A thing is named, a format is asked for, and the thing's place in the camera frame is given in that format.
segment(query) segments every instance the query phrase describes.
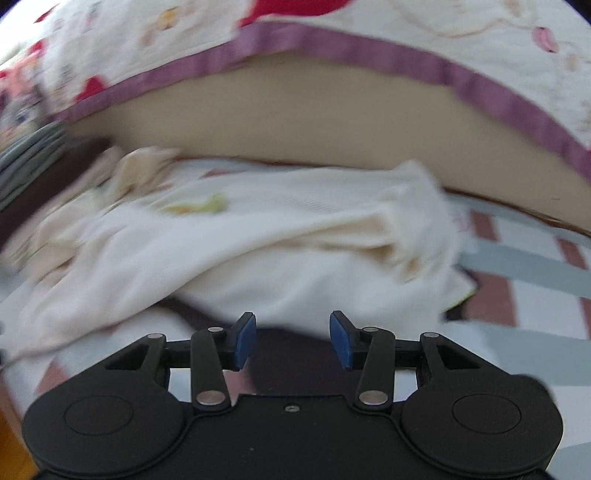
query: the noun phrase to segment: white towel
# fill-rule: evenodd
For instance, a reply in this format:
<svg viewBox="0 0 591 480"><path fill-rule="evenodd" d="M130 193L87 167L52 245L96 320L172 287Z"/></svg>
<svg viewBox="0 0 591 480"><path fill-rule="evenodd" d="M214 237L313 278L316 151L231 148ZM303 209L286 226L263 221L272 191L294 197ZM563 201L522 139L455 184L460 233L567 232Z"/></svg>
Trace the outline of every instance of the white towel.
<svg viewBox="0 0 591 480"><path fill-rule="evenodd" d="M264 325L327 335L341 309L399 338L435 328L472 289L453 269L459 241L443 196L418 163L172 181L103 210L80 196L46 220L46 244L53 237L75 253L65 264L39 261L53 270L0 339L9 357L58 348L182 287L226 316L253 310ZM162 212L212 195L225 211ZM55 228L62 221L70 228Z"/></svg>

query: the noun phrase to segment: wooden floor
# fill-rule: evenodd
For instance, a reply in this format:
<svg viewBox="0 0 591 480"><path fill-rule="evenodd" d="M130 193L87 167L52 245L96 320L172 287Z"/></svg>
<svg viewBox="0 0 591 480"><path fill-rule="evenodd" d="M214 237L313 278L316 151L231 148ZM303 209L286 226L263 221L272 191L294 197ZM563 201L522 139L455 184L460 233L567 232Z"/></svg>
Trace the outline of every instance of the wooden floor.
<svg viewBox="0 0 591 480"><path fill-rule="evenodd" d="M37 468L0 413L0 480L30 480Z"/></svg>

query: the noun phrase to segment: beige mattress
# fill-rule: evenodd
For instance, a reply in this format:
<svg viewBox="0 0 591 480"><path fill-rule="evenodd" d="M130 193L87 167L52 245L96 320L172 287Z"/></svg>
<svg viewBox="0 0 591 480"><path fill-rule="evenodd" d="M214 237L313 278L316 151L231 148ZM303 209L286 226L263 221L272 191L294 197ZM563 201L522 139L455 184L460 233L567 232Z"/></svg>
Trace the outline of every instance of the beige mattress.
<svg viewBox="0 0 591 480"><path fill-rule="evenodd" d="M131 150L181 147L224 155L361 168L423 162L445 185L591 230L591 187L444 86L285 53L185 80L73 125Z"/></svg>

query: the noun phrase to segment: dark cloth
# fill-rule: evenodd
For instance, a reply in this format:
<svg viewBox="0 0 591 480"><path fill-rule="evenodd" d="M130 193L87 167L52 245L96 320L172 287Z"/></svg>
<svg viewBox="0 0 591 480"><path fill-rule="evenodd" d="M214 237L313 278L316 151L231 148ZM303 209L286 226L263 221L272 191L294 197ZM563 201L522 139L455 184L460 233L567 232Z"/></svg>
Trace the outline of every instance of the dark cloth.
<svg viewBox="0 0 591 480"><path fill-rule="evenodd" d="M112 146L105 137L71 138L63 155L0 212L0 248L40 207L73 184Z"/></svg>

